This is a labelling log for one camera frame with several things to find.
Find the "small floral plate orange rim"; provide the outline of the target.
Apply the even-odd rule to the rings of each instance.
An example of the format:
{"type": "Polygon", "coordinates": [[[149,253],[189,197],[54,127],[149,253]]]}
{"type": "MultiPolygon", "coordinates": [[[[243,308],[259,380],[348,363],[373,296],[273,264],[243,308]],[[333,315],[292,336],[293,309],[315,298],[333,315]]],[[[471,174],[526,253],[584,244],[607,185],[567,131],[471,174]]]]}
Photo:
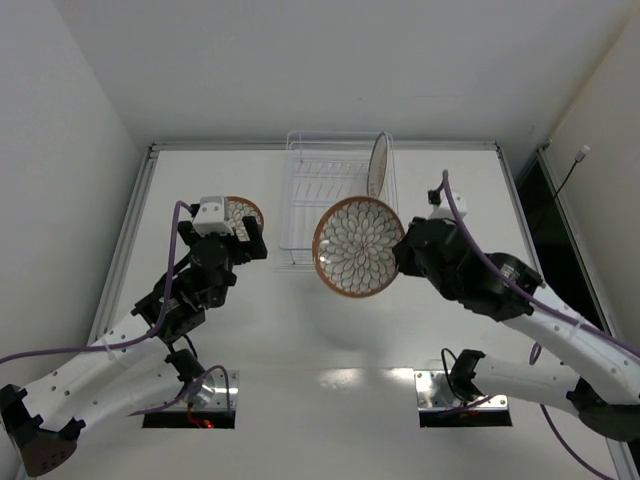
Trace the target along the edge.
{"type": "Polygon", "coordinates": [[[252,232],[263,234],[264,217],[260,208],[251,200],[241,196],[225,196],[222,207],[223,226],[219,236],[223,240],[231,237],[240,242],[248,242],[251,239],[248,228],[244,223],[246,217],[251,217],[257,227],[252,232]]]}

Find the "large floral plate orange rim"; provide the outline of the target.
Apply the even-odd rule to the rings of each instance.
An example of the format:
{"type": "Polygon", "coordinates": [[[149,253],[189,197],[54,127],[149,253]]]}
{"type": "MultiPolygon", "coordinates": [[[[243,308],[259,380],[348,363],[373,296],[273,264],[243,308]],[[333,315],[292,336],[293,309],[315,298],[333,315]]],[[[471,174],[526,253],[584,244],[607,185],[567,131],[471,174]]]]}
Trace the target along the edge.
{"type": "Polygon", "coordinates": [[[340,295],[376,295],[398,275],[392,249],[404,235],[398,215],[385,202],[366,196],[345,198],[331,206],[315,228],[315,271],[340,295]]]}

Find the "white plate orange sunburst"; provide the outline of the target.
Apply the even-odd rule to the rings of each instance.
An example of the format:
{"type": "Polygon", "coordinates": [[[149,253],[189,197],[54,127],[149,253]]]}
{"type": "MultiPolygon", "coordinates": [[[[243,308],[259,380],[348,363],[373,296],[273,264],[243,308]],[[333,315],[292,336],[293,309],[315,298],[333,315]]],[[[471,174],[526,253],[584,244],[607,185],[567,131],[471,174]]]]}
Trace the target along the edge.
{"type": "Polygon", "coordinates": [[[391,138],[381,132],[374,142],[367,172],[366,190],[371,198],[379,198],[382,193],[390,153],[391,138]]]}

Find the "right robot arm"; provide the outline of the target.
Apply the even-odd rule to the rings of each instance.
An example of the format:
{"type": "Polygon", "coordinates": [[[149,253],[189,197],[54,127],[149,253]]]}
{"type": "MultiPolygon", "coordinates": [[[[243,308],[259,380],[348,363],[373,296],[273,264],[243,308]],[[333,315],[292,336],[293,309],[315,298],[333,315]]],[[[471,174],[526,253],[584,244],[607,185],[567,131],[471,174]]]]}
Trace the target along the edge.
{"type": "Polygon", "coordinates": [[[526,263],[475,253],[453,221],[421,217],[393,254],[400,273],[429,280],[444,299],[520,332],[560,361],[544,367],[464,349],[449,371],[454,395],[472,401],[503,394],[562,410],[609,439],[639,439],[638,357],[576,312],[564,322],[534,307],[539,298],[561,300],[526,263]]]}

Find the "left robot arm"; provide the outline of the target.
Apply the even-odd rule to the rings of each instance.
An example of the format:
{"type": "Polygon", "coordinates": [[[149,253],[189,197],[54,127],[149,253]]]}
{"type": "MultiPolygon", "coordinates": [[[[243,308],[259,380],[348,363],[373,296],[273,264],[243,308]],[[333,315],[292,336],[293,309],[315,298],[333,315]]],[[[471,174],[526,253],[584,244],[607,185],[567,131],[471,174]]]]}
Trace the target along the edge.
{"type": "Polygon", "coordinates": [[[237,234],[226,221],[174,218],[170,240],[189,251],[170,259],[154,289],[92,345],[69,349],[71,359],[24,387],[1,389],[1,424],[30,477],[67,461],[82,430],[120,412],[147,415],[173,406],[162,402],[198,395],[208,375],[189,349],[174,343],[224,305],[236,284],[233,269],[267,257],[263,226],[253,216],[237,234]]]}

